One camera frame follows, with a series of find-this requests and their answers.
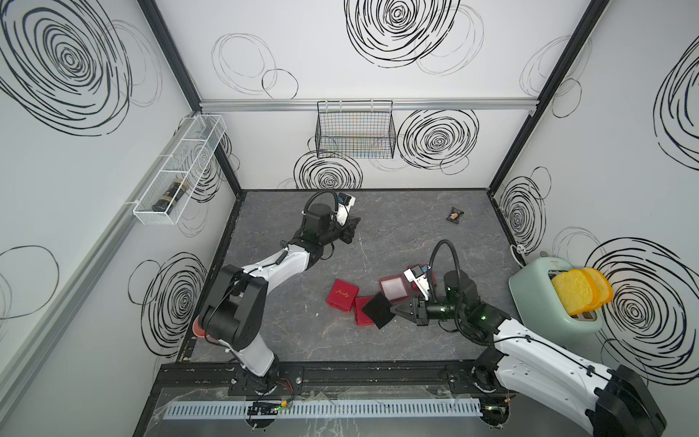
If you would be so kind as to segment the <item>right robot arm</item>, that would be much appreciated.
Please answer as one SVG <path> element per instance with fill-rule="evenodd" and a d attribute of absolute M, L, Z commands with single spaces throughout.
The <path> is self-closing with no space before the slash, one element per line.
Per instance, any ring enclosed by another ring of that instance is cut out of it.
<path fill-rule="evenodd" d="M 394 304 L 391 312 L 418 326 L 453 320 L 460 335 L 484 348 L 470 377 L 482 393 L 523 394 L 593 436 L 660 436 L 666 430 L 667 420 L 638 373 L 592 362 L 537 334 L 524 316 L 513 318 L 485 302 L 459 264 L 445 274 L 444 300 L 437 297 L 431 264 L 403 275 L 422 295 Z"/>

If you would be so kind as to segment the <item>red jewelry box base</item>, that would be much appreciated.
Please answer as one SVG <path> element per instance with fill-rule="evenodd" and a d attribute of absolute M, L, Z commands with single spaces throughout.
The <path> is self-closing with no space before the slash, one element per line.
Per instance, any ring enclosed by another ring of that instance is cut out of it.
<path fill-rule="evenodd" d="M 385 298 L 391 303 L 400 302 L 410 296 L 402 275 L 381 279 L 380 289 Z"/>

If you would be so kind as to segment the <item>black foam insert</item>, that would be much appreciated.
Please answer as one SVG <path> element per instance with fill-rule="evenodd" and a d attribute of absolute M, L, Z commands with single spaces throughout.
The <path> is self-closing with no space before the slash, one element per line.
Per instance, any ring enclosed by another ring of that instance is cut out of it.
<path fill-rule="evenodd" d="M 363 311 L 371 317 L 374 325 L 381 330 L 395 318 L 395 315 L 390 311 L 391 306 L 391 302 L 385 298 L 383 293 L 378 292 L 364 307 Z"/>

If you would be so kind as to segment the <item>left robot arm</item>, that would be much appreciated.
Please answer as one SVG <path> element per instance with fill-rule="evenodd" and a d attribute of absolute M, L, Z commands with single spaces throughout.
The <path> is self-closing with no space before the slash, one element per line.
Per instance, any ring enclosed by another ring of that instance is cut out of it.
<path fill-rule="evenodd" d="M 279 251 L 243 267 L 223 266 L 193 322 L 195 335 L 224 347 L 248 374 L 269 380 L 279 359 L 260 335 L 268 295 L 323 260 L 336 241 L 352 242 L 360 223 L 351 214 L 355 202 L 349 193 L 316 192 L 302 209 L 300 227 Z"/>

